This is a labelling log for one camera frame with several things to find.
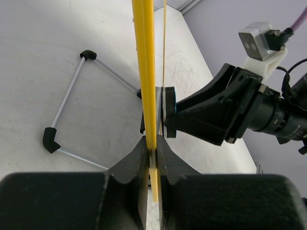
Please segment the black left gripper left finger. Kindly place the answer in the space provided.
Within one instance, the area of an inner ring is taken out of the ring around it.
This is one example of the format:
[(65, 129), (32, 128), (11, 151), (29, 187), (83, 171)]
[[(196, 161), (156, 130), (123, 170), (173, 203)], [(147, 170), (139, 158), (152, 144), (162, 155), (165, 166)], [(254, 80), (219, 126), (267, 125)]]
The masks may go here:
[(105, 172), (105, 185), (96, 217), (96, 230), (146, 229), (148, 150), (146, 137)]

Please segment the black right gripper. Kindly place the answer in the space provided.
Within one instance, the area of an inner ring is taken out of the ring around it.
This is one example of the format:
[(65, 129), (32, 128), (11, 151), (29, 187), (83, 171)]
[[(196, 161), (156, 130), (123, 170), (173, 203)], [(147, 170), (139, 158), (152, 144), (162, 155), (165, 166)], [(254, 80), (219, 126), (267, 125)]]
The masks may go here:
[(176, 114), (165, 122), (167, 128), (189, 134), (211, 144), (220, 146), (223, 141), (241, 138), (247, 129), (273, 135), (279, 144), (291, 140), (302, 141), (300, 154), (307, 153), (307, 76), (292, 87), (289, 74), (283, 80), (282, 94), (267, 88), (258, 92), (258, 99), (252, 99), (247, 109), (247, 121), (234, 125), (232, 136), (232, 107), (229, 105), (196, 106), (217, 96), (230, 102), (229, 85), (236, 67), (225, 63), (216, 76), (203, 88), (177, 102)]

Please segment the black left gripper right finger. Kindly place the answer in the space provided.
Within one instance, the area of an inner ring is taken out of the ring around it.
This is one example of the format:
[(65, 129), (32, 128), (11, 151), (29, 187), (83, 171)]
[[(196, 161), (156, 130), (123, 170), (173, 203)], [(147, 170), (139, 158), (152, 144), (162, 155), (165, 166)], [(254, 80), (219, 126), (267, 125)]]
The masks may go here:
[(202, 175), (157, 136), (158, 195), (160, 229), (204, 229)]

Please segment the blue black whiteboard eraser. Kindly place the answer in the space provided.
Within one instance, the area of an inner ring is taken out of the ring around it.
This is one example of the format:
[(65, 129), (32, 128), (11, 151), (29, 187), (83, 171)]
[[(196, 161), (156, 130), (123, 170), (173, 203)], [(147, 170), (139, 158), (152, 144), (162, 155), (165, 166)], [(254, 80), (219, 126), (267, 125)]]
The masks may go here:
[(167, 128), (165, 122), (176, 114), (175, 87), (156, 87), (156, 131), (165, 138), (175, 138), (177, 131)]

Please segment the yellow framed whiteboard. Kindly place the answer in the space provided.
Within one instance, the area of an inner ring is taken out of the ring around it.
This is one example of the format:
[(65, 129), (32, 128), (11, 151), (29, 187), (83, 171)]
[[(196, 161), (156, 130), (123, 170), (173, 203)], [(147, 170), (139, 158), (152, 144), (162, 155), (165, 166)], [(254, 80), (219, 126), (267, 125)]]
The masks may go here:
[(133, 0), (132, 11), (153, 201), (159, 201), (155, 89), (154, 2)]

